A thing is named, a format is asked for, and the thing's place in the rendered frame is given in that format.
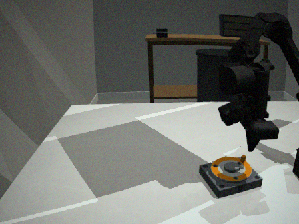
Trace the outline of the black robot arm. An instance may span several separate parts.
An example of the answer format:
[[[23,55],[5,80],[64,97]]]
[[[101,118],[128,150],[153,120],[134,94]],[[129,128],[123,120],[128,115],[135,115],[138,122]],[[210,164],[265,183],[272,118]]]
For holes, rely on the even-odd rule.
[[[220,119],[226,126],[243,119],[251,120],[249,102],[246,98],[243,101],[239,93],[268,92],[273,64],[269,59],[250,64],[260,54],[259,40],[262,34],[279,45],[299,86],[299,50],[293,42],[288,19],[276,12],[257,13],[245,34],[228,51],[230,62],[224,62],[218,67],[221,91],[226,95],[238,94],[237,100],[218,107]]]

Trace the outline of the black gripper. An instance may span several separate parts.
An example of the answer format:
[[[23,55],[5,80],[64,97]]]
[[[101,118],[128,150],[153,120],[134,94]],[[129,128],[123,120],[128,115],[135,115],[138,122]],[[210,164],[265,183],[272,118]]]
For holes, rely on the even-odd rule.
[[[250,121],[244,119],[240,121],[246,132],[248,151],[253,152],[260,140],[277,139],[279,129],[271,121],[266,121],[264,118],[269,118],[267,113],[267,102],[270,101],[271,96],[268,92],[254,92],[249,91],[242,93],[248,100],[250,107]]]

